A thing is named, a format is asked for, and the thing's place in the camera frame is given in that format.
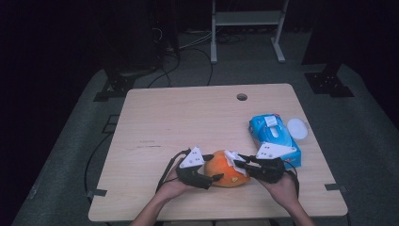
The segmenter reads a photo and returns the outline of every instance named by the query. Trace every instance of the floor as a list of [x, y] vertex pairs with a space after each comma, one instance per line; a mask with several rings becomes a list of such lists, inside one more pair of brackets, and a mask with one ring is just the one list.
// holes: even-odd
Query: floor
[[[351, 225], [394, 225], [399, 221], [398, 130], [361, 77], [345, 65], [338, 76], [354, 97], [331, 98], [312, 92], [304, 73], [320, 72], [325, 65], [301, 65], [310, 32], [283, 32], [280, 45], [286, 62], [282, 64], [271, 46], [272, 35], [265, 32], [230, 37], [239, 41], [219, 44], [214, 65], [209, 61], [209, 42], [202, 42], [183, 50], [180, 62], [172, 56], [165, 58], [164, 70], [171, 71], [168, 77], [159, 70], [138, 78], [134, 89], [147, 89], [149, 85], [291, 84], [336, 182], [347, 189], [343, 197]], [[180, 43], [185, 45], [199, 37], [182, 34]], [[96, 188], [111, 142], [112, 135], [103, 131], [104, 125], [111, 115], [120, 113], [124, 101], [110, 98], [93, 102], [105, 82], [104, 71], [93, 74], [13, 225], [104, 225], [88, 219], [86, 190]], [[314, 220], [317, 225], [349, 225], [346, 216]], [[277, 221], [281, 226], [292, 225], [288, 218]]]

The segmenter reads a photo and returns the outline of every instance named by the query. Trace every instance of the white plastic cap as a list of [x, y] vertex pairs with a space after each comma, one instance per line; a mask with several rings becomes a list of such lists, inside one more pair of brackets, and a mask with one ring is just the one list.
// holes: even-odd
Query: white plastic cap
[[294, 139], [304, 139], [308, 136], [308, 128], [301, 119], [290, 119], [287, 123], [287, 128]]

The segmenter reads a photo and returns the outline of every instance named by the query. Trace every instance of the hole in table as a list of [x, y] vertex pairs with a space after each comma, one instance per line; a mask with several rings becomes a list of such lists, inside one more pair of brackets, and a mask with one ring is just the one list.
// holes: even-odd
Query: hole in table
[[237, 94], [237, 99], [239, 101], [246, 101], [248, 99], [247, 95], [245, 93], [238, 93]]

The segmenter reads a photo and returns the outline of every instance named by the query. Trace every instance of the wire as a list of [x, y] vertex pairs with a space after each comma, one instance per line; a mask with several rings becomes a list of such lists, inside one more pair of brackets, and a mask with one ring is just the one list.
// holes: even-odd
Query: wire
[[164, 174], [162, 175], [161, 179], [159, 179], [158, 186], [157, 186], [156, 189], [155, 189], [155, 193], [158, 192], [159, 188], [161, 188], [161, 186], [162, 186], [164, 183], [171, 181], [171, 180], [165, 181], [165, 179], [167, 178], [167, 176], [168, 176], [168, 174], [169, 174], [169, 171], [170, 171], [170, 169], [171, 169], [172, 166], [173, 166], [173, 163], [176, 161], [176, 158], [177, 158], [179, 155], [181, 155], [181, 154], [188, 155], [190, 152], [191, 152], [190, 149], [185, 150], [185, 151], [181, 151], [181, 152], [179, 152], [179, 153], [176, 153], [176, 154], [170, 159], [170, 161], [169, 161], [167, 167], [165, 168]]
[[209, 86], [210, 83], [211, 83], [211, 79], [212, 79], [213, 73], [214, 73], [214, 65], [212, 64], [211, 58], [205, 53], [205, 51], [200, 50], [200, 49], [197, 49], [197, 48], [187, 48], [187, 49], [184, 49], [184, 50], [185, 50], [185, 51], [186, 51], [186, 50], [200, 51], [200, 52], [202, 52], [202, 53], [208, 58], [209, 64], [211, 65], [211, 73], [210, 73], [210, 75], [209, 75], [208, 82], [206, 83], [206, 86]]
[[286, 160], [284, 160], [283, 162], [285, 162], [285, 163], [287, 163], [288, 165], [290, 165], [290, 166], [293, 168], [293, 170], [295, 171], [295, 175], [296, 175], [296, 176], [298, 175], [298, 173], [297, 173], [297, 171], [296, 171], [296, 168], [294, 167], [293, 164], [291, 164], [289, 161], [286, 161]]
[[154, 78], [151, 82], [150, 82], [150, 84], [147, 86], [147, 89], [148, 88], [150, 88], [151, 86], [152, 86], [152, 84], [154, 83], [154, 82], [156, 82], [156, 80], [158, 80], [158, 79], [160, 79], [161, 77], [163, 77], [163, 76], [166, 76], [167, 78], [168, 78], [168, 84], [171, 86], [171, 84], [170, 84], [170, 78], [169, 78], [169, 76], [168, 76], [168, 74], [169, 73], [171, 73], [171, 72], [173, 72], [173, 71], [175, 71], [178, 67], [179, 67], [179, 65], [180, 65], [180, 60], [177, 58], [177, 64], [176, 64], [176, 66], [173, 68], [173, 69], [171, 69], [170, 71], [165, 71], [164, 69], [162, 69], [163, 71], [164, 71], [164, 73], [162, 73], [161, 75], [159, 75], [159, 76], [157, 76], [156, 78]]
[[[97, 153], [97, 151], [99, 150], [99, 148], [101, 147], [101, 145], [102, 145], [112, 134], [113, 134], [113, 133], [107, 134], [107, 135], [100, 141], [100, 143], [97, 145], [97, 147], [91, 152], [90, 158], [88, 159], [88, 161], [87, 161], [87, 163], [86, 163], [85, 176], [84, 176], [84, 180], [85, 180], [84, 183], [85, 183], [85, 191], [86, 191], [86, 194], [88, 194], [88, 180], [87, 180], [87, 178], [88, 178], [88, 166], [90, 165], [91, 159], [93, 158], [94, 154]], [[89, 197], [87, 197], [87, 198], [88, 198], [88, 202], [90, 202], [90, 204], [91, 204], [92, 200], [91, 200]]]
[[154, 40], [155, 43], [159, 43], [159, 41], [162, 39], [162, 36], [163, 36], [162, 30], [157, 28], [157, 27], [154, 27], [152, 30], [159, 31], [159, 39], [158, 40]]
[[193, 40], [193, 41], [191, 41], [190, 43], [188, 43], [186, 45], [180, 46], [179, 49], [183, 49], [183, 48], [187, 48], [187, 47], [190, 47], [190, 46], [194, 46], [194, 45], [200, 44], [200, 43], [202, 43], [202, 42], [204, 42], [206, 40], [209, 40], [212, 37], [212, 32], [210, 32], [210, 31], [204, 31], [204, 32], [207, 32], [208, 34], [206, 34], [204, 37], [201, 37], [201, 38], [199, 38], [197, 40]]
[[346, 220], [347, 220], [348, 226], [351, 226], [352, 225], [352, 221], [350, 219], [349, 212], [346, 214]]
[[231, 34], [220, 34], [217, 36], [217, 43], [218, 44], [223, 44], [223, 45], [232, 45], [241, 41], [244, 41], [247, 39], [246, 34], [241, 34], [243, 38], [238, 37], [238, 35], [231, 35]]
[[170, 179], [170, 180], [165, 181], [164, 183], [174, 181], [174, 180], [176, 180], [176, 179], [178, 179], [178, 178], [179, 178], [179, 177], [175, 177], [175, 178], [173, 178], [173, 179]]

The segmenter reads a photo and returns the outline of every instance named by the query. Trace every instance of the tissue pack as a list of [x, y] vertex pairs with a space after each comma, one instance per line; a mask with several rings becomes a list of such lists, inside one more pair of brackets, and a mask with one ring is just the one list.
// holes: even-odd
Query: tissue pack
[[[283, 161], [291, 163], [294, 167], [301, 166], [301, 151], [278, 114], [265, 114], [253, 117], [249, 121], [248, 130], [258, 150], [264, 142], [296, 148], [295, 152], [285, 154], [280, 158]], [[291, 167], [290, 164], [285, 163], [286, 169]]]

